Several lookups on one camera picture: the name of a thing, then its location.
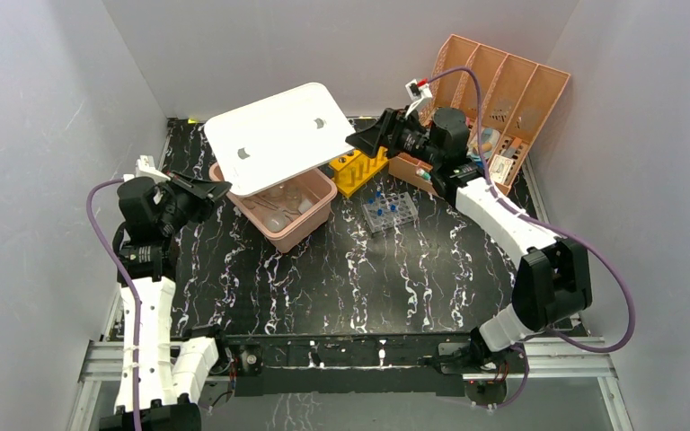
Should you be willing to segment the white bin lid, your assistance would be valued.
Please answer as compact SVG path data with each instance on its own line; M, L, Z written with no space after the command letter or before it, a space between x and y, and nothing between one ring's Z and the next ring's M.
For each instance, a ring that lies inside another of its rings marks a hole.
M203 132L230 192L245 197L350 152L354 127L326 86L307 83L217 115Z

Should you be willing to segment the pink plastic bin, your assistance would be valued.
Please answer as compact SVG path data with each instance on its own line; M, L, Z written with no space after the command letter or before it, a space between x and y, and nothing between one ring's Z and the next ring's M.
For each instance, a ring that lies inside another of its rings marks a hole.
M239 197L233 193L228 193L227 197L278 251L287 253L326 223L338 190L333 181L317 169L304 172L283 183L298 186L303 195L302 200L308 198L314 203L313 207L300 215L297 208L280 205L270 196L270 189L274 186L248 197ZM280 233L269 233L262 224L265 216L274 213L283 213L289 219L288 226Z

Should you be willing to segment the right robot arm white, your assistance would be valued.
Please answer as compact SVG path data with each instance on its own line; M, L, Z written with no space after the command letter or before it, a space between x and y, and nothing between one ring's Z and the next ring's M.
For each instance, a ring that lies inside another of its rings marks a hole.
M516 264L510 304L471 333L472 364L491 372L508 347L588 308L592 292L586 248L527 220L525 210L489 184L468 154L469 137L467 117L458 109L437 110L428 127L415 112L387 109L345 141L369 157L408 154L430 165L437 195L477 223Z

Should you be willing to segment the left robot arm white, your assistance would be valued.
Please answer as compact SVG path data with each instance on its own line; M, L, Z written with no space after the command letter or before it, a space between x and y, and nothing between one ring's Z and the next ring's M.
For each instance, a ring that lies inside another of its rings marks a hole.
M227 181L176 172L113 180L123 221L107 240L89 221L117 268L124 311L119 391L100 430L199 430L199 399L210 373L233 359L218 326L189 331L172 354L171 306L179 249L174 237L190 223L207 221L229 192Z

